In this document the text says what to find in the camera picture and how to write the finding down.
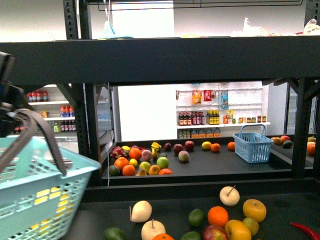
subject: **wire basket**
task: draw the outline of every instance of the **wire basket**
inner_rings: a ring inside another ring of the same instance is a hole
[[[58,240],[69,229],[91,173],[101,165],[58,148],[53,133],[44,140],[23,132],[0,138],[0,240]]]
[[[266,137],[266,126],[263,124],[254,124],[250,126],[263,126],[261,134],[255,132],[243,132],[245,127],[241,128],[240,133],[234,133],[235,153],[250,164],[266,163],[269,161],[271,145],[273,140]]]

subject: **light blue plastic basket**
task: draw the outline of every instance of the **light blue plastic basket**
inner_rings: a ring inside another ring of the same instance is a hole
[[[0,154],[15,139],[0,138]],[[0,240],[57,240],[67,233],[91,173],[101,165],[62,147],[60,152],[72,162],[66,176],[39,137],[0,173]]]
[[[248,126],[262,126],[261,134],[255,132],[243,132]],[[234,152],[250,164],[266,163],[269,161],[273,140],[266,137],[266,126],[263,124],[244,125],[240,133],[234,133]]]

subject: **basket handle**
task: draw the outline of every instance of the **basket handle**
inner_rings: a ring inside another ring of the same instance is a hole
[[[266,136],[267,136],[267,129],[266,129],[266,126],[265,125],[263,125],[263,124],[250,124],[250,125],[244,125],[244,126],[242,126],[241,127],[241,131],[240,131],[240,136],[239,136],[239,138],[241,138],[242,139],[242,130],[245,128],[245,127],[253,127],[253,126],[262,126],[263,127],[263,130],[262,130],[262,133],[261,133],[261,136],[262,137],[264,137],[264,138],[266,138]]]
[[[22,122],[23,130],[20,136],[17,137],[13,143],[0,155],[0,173],[8,166],[8,164],[16,157],[16,155],[26,146],[36,132],[37,124],[36,121],[25,114],[17,110],[16,113],[11,112],[12,118]]]
[[[29,115],[31,118],[33,118],[36,122],[39,128],[42,130],[43,135],[45,137],[45,140],[48,144],[48,147],[50,149],[50,152],[52,154],[52,157],[54,159],[54,162],[57,166],[57,168],[60,170],[60,172],[63,174],[63,176],[67,175],[66,166],[64,163],[64,160],[62,158],[61,152],[59,150],[57,141],[55,139],[55,135],[49,126],[49,124],[46,122],[46,120],[43,119],[43,117],[38,114],[35,111],[31,111],[29,109],[21,109],[25,114]]]

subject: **orange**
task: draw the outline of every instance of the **orange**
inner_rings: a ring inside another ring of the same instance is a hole
[[[129,156],[130,158],[136,159],[138,161],[142,156],[142,152],[139,148],[131,148],[129,151]]]
[[[210,225],[217,225],[224,228],[228,221],[228,212],[222,206],[214,206],[209,210],[208,222]]]
[[[316,143],[310,143],[306,146],[306,151],[310,155],[315,155],[316,153]]]
[[[235,144],[234,141],[231,141],[231,142],[228,143],[227,147],[228,147],[228,150],[229,150],[229,151],[234,152],[235,149],[236,149],[236,144]]]
[[[157,236],[155,236],[154,238],[152,238],[152,240],[174,240],[172,236],[166,234],[166,233],[160,233]]]
[[[118,168],[120,168],[120,171],[122,171],[124,166],[129,165],[129,161],[125,157],[121,156],[115,160],[114,165],[116,165]]]
[[[219,143],[213,143],[213,144],[211,144],[211,147],[210,147],[211,152],[213,152],[213,153],[219,152],[220,148],[221,148],[221,146]]]
[[[131,164],[125,165],[122,169],[123,176],[134,176],[136,174],[136,168]]]

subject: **red chili pepper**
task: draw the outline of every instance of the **red chili pepper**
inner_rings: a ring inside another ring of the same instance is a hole
[[[297,222],[290,222],[290,224],[300,230],[302,230],[304,233],[306,233],[312,240],[320,240],[320,234],[316,233],[314,230],[312,230],[310,227],[302,225]]]

